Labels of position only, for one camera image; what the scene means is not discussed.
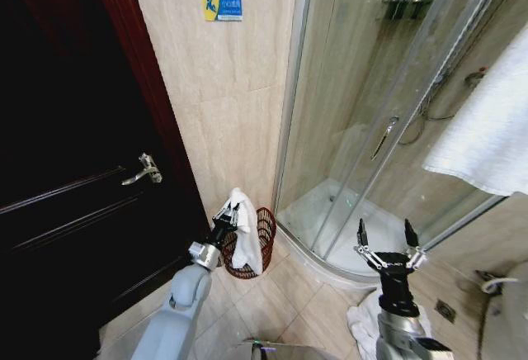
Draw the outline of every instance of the hanging towel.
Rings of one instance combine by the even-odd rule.
[[[237,244],[231,260],[233,268],[249,267],[257,274],[262,274],[262,252],[257,231],[257,212],[255,207],[240,188],[234,188],[225,202],[224,207],[238,207]]]
[[[382,291],[378,288],[371,292],[358,306],[351,306],[346,313],[348,328],[357,341],[357,348],[363,360],[376,360],[376,341],[380,336],[378,328],[378,315],[381,312],[378,299]],[[431,323],[423,306],[420,310],[419,320],[427,337],[431,337]]]
[[[445,128],[423,168],[503,197],[528,194],[528,25]]]

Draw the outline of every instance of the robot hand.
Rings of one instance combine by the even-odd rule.
[[[426,259],[418,246],[418,237],[411,223],[405,220],[405,239],[409,248],[404,253],[374,252],[369,248],[365,222],[360,220],[354,250],[379,273],[383,294],[379,297],[379,338],[376,343],[378,360],[453,359],[453,353],[443,344],[428,338],[420,325],[420,310],[413,302],[407,276]]]

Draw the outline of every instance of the white towel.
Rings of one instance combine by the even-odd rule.
[[[257,212],[255,207],[240,188],[234,188],[224,207],[240,204],[238,208],[237,245],[234,249],[233,268],[243,268],[245,264],[257,274],[262,274],[262,252],[257,231]]]
[[[504,197],[528,194],[528,25],[445,128],[423,168]]]
[[[357,348],[363,360],[376,360],[376,341],[380,336],[378,328],[378,315],[381,312],[378,298],[381,288],[371,292],[358,306],[351,306],[346,313],[348,328],[357,341]],[[423,306],[420,310],[420,323],[428,337],[431,337],[431,323]]]

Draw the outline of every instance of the red basket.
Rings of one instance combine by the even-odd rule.
[[[262,271],[264,272],[271,261],[273,239],[275,238],[277,225],[275,223],[275,217],[271,211],[267,210],[265,207],[261,207],[257,210],[257,220],[258,238],[261,242],[262,251]],[[236,244],[237,234],[234,232],[227,234],[224,241],[224,248],[222,249],[222,258],[224,259],[225,268],[229,273],[239,279],[251,279],[257,277],[258,275],[247,264],[241,269],[233,268],[231,259],[233,258]]]

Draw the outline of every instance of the gray robot arm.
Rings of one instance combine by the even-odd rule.
[[[453,353],[440,342],[428,338],[418,321],[420,311],[413,301],[407,276],[418,269],[425,253],[411,223],[405,220],[406,253],[375,253],[369,248],[365,224],[360,219],[358,245],[354,250],[379,273],[383,294],[379,297],[378,360],[451,360]]]
[[[172,278],[168,298],[151,319],[132,360],[186,360],[196,336],[196,322],[211,288],[224,237],[237,229],[237,207],[222,209],[205,244],[189,248],[193,264]]]

